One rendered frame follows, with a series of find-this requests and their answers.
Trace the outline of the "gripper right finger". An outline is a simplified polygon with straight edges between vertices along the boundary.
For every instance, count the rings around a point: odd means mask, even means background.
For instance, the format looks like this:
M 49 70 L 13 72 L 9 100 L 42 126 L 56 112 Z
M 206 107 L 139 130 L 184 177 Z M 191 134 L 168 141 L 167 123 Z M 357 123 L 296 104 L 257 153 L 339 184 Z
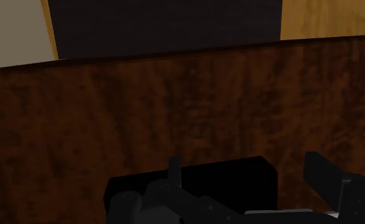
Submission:
M 321 224 L 365 224 L 365 176 L 346 173 L 316 151 L 305 153 L 303 179 L 338 217 L 324 214 Z

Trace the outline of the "black box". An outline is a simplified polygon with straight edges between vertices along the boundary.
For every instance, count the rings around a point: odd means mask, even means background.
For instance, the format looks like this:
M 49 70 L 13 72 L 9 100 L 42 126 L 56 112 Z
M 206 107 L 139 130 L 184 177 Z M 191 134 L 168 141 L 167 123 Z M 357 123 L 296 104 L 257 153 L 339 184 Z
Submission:
M 191 165 L 182 167 L 181 171 L 182 188 L 194 196 L 209 196 L 240 214 L 277 209 L 278 172 L 263 157 Z M 157 214 L 175 216 L 166 207 L 149 208 L 144 202 L 147 185 L 157 179 L 166 179 L 167 174 L 165 169 L 112 177 L 104 193 L 106 213 L 114 195 L 131 190 L 143 196 L 142 218 Z

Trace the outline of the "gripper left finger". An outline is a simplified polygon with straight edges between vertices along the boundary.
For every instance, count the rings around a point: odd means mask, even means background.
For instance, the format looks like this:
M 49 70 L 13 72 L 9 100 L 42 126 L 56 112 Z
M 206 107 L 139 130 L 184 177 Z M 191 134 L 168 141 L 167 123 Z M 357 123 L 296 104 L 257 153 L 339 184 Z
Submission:
M 120 192 L 110 200 L 107 224 L 149 224 L 140 219 L 144 212 L 155 224 L 244 224 L 244 216 L 208 196 L 196 197 L 181 188 L 179 157 L 170 157 L 168 176 L 150 182 L 142 196 L 135 191 Z

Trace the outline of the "dark brown wooden table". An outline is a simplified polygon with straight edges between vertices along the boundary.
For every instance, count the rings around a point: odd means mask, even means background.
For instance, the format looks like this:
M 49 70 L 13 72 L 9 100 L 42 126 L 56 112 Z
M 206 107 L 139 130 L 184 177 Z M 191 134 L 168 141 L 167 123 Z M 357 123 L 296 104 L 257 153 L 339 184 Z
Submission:
M 306 151 L 365 175 L 365 36 L 0 69 L 0 224 L 103 224 L 113 176 L 260 155 L 325 211 Z

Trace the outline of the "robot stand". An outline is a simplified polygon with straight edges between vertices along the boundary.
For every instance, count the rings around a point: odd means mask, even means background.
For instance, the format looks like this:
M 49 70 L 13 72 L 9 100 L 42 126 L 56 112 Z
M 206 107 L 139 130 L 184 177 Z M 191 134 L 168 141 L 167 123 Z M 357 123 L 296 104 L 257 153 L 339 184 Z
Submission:
M 48 5 L 61 59 L 280 39 L 282 0 L 48 0 Z

